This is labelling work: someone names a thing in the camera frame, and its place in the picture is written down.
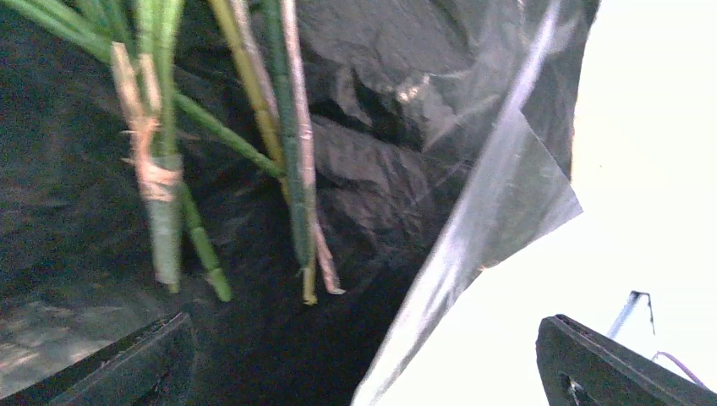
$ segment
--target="bundle of stems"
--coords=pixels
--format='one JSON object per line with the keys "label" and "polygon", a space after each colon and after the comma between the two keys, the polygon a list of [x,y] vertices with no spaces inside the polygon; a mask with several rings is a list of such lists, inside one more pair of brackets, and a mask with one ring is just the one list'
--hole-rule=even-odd
{"label": "bundle of stems", "polygon": [[[117,0],[77,0],[83,15],[59,0],[0,0],[55,36],[83,48],[99,61],[111,64],[123,113],[130,126],[140,191],[150,212],[152,249],[157,278],[171,291],[178,290],[179,223],[178,197],[184,226],[196,248],[209,283],[222,301],[232,292],[201,225],[200,215],[181,180],[181,160],[177,153],[174,103],[196,123],[217,135],[225,145],[237,151],[274,177],[283,171],[271,159],[259,153],[199,104],[174,89],[172,59],[183,0],[137,0],[135,10],[140,31],[141,89],[136,83],[133,65],[134,42],[126,13]],[[159,142],[152,144],[154,131],[161,126]]]}
{"label": "bundle of stems", "polygon": [[[76,0],[82,15],[60,0],[0,2],[54,35],[82,47],[101,62],[112,65],[132,137],[133,157],[130,161],[137,170],[140,192],[149,212],[156,277],[160,282],[171,291],[178,291],[181,206],[184,226],[209,283],[221,300],[228,301],[232,296],[189,188],[181,179],[182,164],[175,129],[176,103],[222,143],[279,180],[290,207],[294,250],[304,274],[304,302],[316,303],[317,250],[327,290],[332,294],[343,293],[316,216],[313,139],[293,0],[264,0],[261,4],[271,45],[271,79],[252,36],[246,2],[210,0],[232,50],[271,159],[175,88],[173,50],[184,0],[135,0],[137,47],[120,0]],[[139,75],[133,68],[138,60]],[[137,85],[137,79],[143,82],[142,86]],[[272,81],[276,85],[276,97]],[[152,142],[157,130],[161,131],[160,136]]]}
{"label": "bundle of stems", "polygon": [[286,169],[287,177],[279,181],[291,213],[294,251],[304,275],[304,302],[312,305],[317,301],[314,290],[317,253],[327,291],[342,294],[316,215],[313,137],[295,3],[264,0],[261,4],[270,42],[271,78],[252,34],[245,0],[210,0],[210,4],[232,50],[265,147],[277,165]]}

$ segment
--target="bamboo-like stalk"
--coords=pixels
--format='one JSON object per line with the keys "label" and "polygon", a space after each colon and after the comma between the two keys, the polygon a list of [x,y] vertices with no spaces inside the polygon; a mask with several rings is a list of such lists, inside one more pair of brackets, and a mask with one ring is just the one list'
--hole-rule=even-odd
{"label": "bamboo-like stalk", "polygon": [[[209,3],[216,21],[222,30],[222,34],[227,40],[229,49],[232,51],[234,66],[239,78],[242,80],[244,90],[249,98],[249,103],[254,109],[256,123],[259,126],[261,138],[264,141],[269,157],[274,160],[281,169],[284,169],[285,156],[282,150],[282,144],[276,134],[277,124],[269,110],[270,104],[262,92],[261,76],[254,70],[250,53],[247,52],[247,43],[243,40],[241,32],[234,20],[234,13],[227,4],[227,0],[209,0]],[[282,188],[287,192],[286,185],[282,184]]]}
{"label": "bamboo-like stalk", "polygon": [[281,5],[278,0],[265,0],[267,36],[270,44],[269,71],[276,92],[276,106],[279,112],[280,134],[284,154],[287,158],[288,189],[291,195],[291,226],[294,251],[304,274],[304,302],[317,302],[313,280],[316,272],[315,249],[310,215],[306,206],[306,189],[302,179],[303,157],[298,153],[297,119],[294,109],[294,94],[289,79],[288,57]]}
{"label": "bamboo-like stalk", "polygon": [[[309,213],[310,232],[314,237],[316,253],[318,254],[324,284],[330,294],[343,294],[333,257],[326,243],[324,232],[321,230],[316,212],[316,173],[314,165],[314,136],[311,130],[311,117],[309,102],[306,96],[304,80],[304,64],[301,59],[301,47],[298,37],[298,24],[296,21],[296,3],[294,0],[282,0],[282,22],[284,26],[284,40],[287,44],[287,58],[289,61],[289,77],[293,88],[294,109],[298,120],[299,155],[303,160],[302,175],[306,194],[306,209]],[[315,275],[304,274],[304,289],[313,288]]]}

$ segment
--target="black plastic sheet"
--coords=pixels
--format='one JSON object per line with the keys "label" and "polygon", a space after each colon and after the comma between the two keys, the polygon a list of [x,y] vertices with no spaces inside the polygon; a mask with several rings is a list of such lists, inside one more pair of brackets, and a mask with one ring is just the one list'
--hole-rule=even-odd
{"label": "black plastic sheet", "polygon": [[[484,243],[500,253],[495,260],[574,215],[574,207],[563,211],[545,197],[569,176],[573,108],[595,5],[564,3],[523,107],[525,125],[516,129],[534,170],[491,174],[494,188],[536,194],[520,194],[490,215],[473,213],[482,228],[509,222],[521,236],[490,232]],[[236,299],[216,302],[189,243],[183,292],[170,296],[156,286],[134,171],[121,160],[129,141],[120,134],[125,124],[109,70],[0,6],[0,360],[20,349],[62,353],[57,343],[85,339],[88,330],[104,343],[186,311],[198,329],[201,365],[190,404],[349,403],[520,80],[546,6],[298,5],[320,220],[348,290],[321,295],[313,308],[301,304],[276,182],[184,117],[185,179]],[[255,27],[263,46],[259,15]],[[206,2],[187,1],[177,66],[182,92],[263,150]],[[499,151],[506,153],[510,148]],[[524,220],[527,212],[542,218],[540,228]],[[108,293],[88,297],[90,286]],[[40,334],[41,323],[8,321],[22,321],[33,305],[67,310],[73,322],[59,331],[65,336],[35,347],[23,342]],[[83,311],[103,305],[123,316],[89,328]],[[45,370],[13,364],[0,379],[0,398],[72,361]],[[13,373],[23,379],[10,386]]]}

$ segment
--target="bright white background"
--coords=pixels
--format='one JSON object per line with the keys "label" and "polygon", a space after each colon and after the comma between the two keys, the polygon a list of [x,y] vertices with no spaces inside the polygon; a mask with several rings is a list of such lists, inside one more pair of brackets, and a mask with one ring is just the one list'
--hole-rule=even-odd
{"label": "bright white background", "polygon": [[484,273],[381,405],[547,404],[540,320],[607,333],[632,289],[652,294],[657,339],[638,313],[624,342],[717,390],[715,50],[714,0],[603,0],[576,111],[587,214]]}

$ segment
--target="purple wire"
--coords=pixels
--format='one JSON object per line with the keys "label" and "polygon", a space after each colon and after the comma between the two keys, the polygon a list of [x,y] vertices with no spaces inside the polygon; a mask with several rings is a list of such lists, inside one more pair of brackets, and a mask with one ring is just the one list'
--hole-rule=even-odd
{"label": "purple wire", "polygon": [[674,362],[675,365],[677,365],[682,370],[682,372],[685,373],[685,375],[689,376],[690,379],[694,383],[698,384],[701,387],[707,387],[702,381],[699,380],[699,378],[697,378],[696,375],[694,375],[694,373],[689,368],[687,368],[686,365],[684,365],[680,360],[678,360],[674,355],[672,355],[670,353],[666,353],[664,351],[658,351],[657,354],[655,354],[654,357],[652,357],[652,361],[654,361],[660,355],[664,355],[670,361]]}

